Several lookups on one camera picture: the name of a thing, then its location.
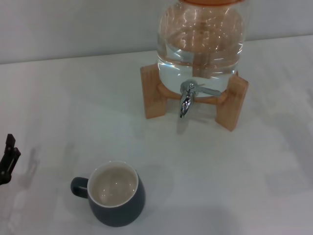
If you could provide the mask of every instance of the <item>glass jar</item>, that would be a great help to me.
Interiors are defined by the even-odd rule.
[[[162,83],[178,94],[188,79],[225,91],[236,73],[248,18],[249,0],[180,0],[170,6],[158,29]]]

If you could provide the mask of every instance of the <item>gray wall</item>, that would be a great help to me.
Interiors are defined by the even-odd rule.
[[[0,63],[155,49],[168,1],[0,0]],[[313,34],[313,0],[252,1],[248,39]]]

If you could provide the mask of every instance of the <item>white table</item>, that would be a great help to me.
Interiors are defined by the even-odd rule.
[[[0,144],[22,155],[0,186],[1,235],[313,234],[313,36],[247,42],[237,129],[195,104],[146,120],[139,68],[156,52],[0,66]],[[110,228],[73,177],[124,160],[146,188],[141,216]]]

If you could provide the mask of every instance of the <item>gray mug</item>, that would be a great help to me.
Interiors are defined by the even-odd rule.
[[[135,169],[125,162],[103,164],[94,170],[89,179],[74,178],[70,188],[74,195],[88,199],[93,214],[100,222],[112,227],[132,223],[145,204],[142,181]]]

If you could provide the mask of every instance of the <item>mug handle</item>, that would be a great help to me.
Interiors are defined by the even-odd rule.
[[[70,190],[75,196],[88,198],[87,183],[88,179],[75,177],[70,183]]]

